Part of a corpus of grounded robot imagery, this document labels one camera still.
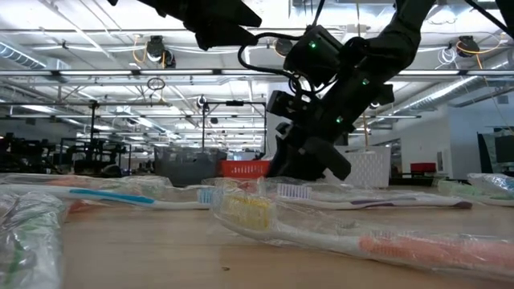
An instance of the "red basket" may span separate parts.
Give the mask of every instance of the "red basket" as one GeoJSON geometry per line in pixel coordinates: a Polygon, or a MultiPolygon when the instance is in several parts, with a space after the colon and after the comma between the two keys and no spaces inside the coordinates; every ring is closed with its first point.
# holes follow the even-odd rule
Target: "red basket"
{"type": "Polygon", "coordinates": [[[222,161],[222,175],[224,177],[256,179],[263,177],[269,166],[269,161],[222,161]]]}

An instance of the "blue toothbrush bristles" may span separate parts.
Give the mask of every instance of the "blue toothbrush bristles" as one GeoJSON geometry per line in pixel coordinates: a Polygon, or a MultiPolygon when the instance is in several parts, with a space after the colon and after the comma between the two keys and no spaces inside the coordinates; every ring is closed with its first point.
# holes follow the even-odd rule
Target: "blue toothbrush bristles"
{"type": "Polygon", "coordinates": [[[302,185],[278,184],[277,193],[281,197],[310,199],[312,188],[302,185]]]}
{"type": "Polygon", "coordinates": [[[200,204],[212,203],[212,194],[215,188],[202,188],[198,190],[198,202],[200,204]]]}

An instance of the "gray bin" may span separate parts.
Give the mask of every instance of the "gray bin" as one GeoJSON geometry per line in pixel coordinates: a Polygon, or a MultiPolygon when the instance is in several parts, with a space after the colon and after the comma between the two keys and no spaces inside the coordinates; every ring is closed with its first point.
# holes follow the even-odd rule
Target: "gray bin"
{"type": "Polygon", "coordinates": [[[155,174],[168,177],[175,187],[200,185],[202,180],[217,177],[226,153],[218,149],[156,147],[155,174]]]}

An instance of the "black equipment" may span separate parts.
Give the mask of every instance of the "black equipment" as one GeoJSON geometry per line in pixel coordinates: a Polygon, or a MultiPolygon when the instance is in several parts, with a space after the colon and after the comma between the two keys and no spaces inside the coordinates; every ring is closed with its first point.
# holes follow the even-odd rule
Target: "black equipment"
{"type": "MultiPolygon", "coordinates": [[[[115,6],[117,0],[108,0],[115,6]]],[[[242,26],[259,27],[262,20],[240,0],[138,0],[169,15],[193,31],[203,50],[230,45],[255,45],[255,37],[242,26]]]]}
{"type": "MultiPolygon", "coordinates": [[[[392,86],[384,83],[414,61],[421,26],[435,4],[435,0],[396,0],[396,14],[379,36],[355,37],[343,45],[316,25],[324,0],[320,0],[314,23],[300,37],[277,33],[254,37],[239,25],[259,26],[261,20],[240,0],[139,1],[154,7],[161,16],[182,20],[196,33],[200,48],[241,45],[238,59],[245,68],[289,79],[294,95],[275,91],[267,105],[268,112],[292,120],[277,127],[281,136],[276,139],[278,149],[267,176],[307,181],[324,177],[327,168],[341,180],[349,175],[351,165],[334,149],[334,142],[355,129],[353,123],[368,106],[394,101],[392,86]],[[244,49],[266,37],[296,41],[283,70],[244,62],[244,49]],[[301,87],[300,78],[309,82],[310,91],[301,87]],[[331,83],[320,99],[317,93],[331,83]]],[[[514,38],[512,0],[496,0],[507,26],[472,0],[464,1],[514,38]]]]}
{"type": "Polygon", "coordinates": [[[68,158],[73,155],[81,154],[84,157],[75,160],[73,169],[76,175],[89,177],[122,177],[120,168],[121,155],[127,153],[124,143],[112,140],[81,140],[81,139],[62,139],[75,143],[67,149],[68,158]]]}
{"type": "Polygon", "coordinates": [[[8,132],[0,140],[0,173],[60,173],[50,161],[55,144],[25,140],[8,132]]]}
{"type": "Polygon", "coordinates": [[[164,68],[177,67],[177,60],[173,52],[166,50],[162,42],[162,36],[150,36],[150,41],[146,43],[146,54],[151,61],[163,63],[164,68]]]}

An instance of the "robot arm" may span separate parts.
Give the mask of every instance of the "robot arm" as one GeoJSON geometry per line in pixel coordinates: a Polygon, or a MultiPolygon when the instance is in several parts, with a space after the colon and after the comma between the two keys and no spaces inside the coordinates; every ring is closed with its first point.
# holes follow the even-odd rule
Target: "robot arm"
{"type": "MultiPolygon", "coordinates": [[[[109,0],[116,5],[117,0],[109,0]]],[[[264,33],[252,35],[239,25],[260,26],[261,19],[241,0],[139,0],[155,8],[160,16],[170,15],[184,22],[196,34],[198,45],[207,50],[214,46],[239,45],[239,62],[246,68],[272,72],[290,79],[295,95],[276,91],[267,111],[291,120],[277,127],[277,153],[268,177],[294,177],[314,181],[330,169],[344,180],[351,164],[333,147],[343,134],[352,132],[353,123],[374,102],[394,101],[391,85],[384,84],[414,61],[421,41],[421,26],[435,0],[396,0],[396,14],[391,23],[373,39],[354,38],[342,45],[322,26],[310,26],[301,37],[264,33]],[[284,61],[283,70],[260,68],[244,63],[246,46],[262,37],[295,40],[284,61]],[[312,87],[301,88],[304,77],[312,87]],[[313,87],[333,86],[322,99],[313,87]],[[302,100],[308,96],[311,101],[302,100]]],[[[512,0],[496,0],[505,26],[472,0],[464,0],[506,33],[514,35],[512,0]]]]}
{"type": "MultiPolygon", "coordinates": [[[[108,1],[113,6],[118,3],[118,0],[108,1]]],[[[241,0],[138,1],[154,8],[161,17],[169,15],[183,21],[205,51],[218,46],[257,44],[254,35],[241,26],[259,27],[262,20],[241,0]]]]}

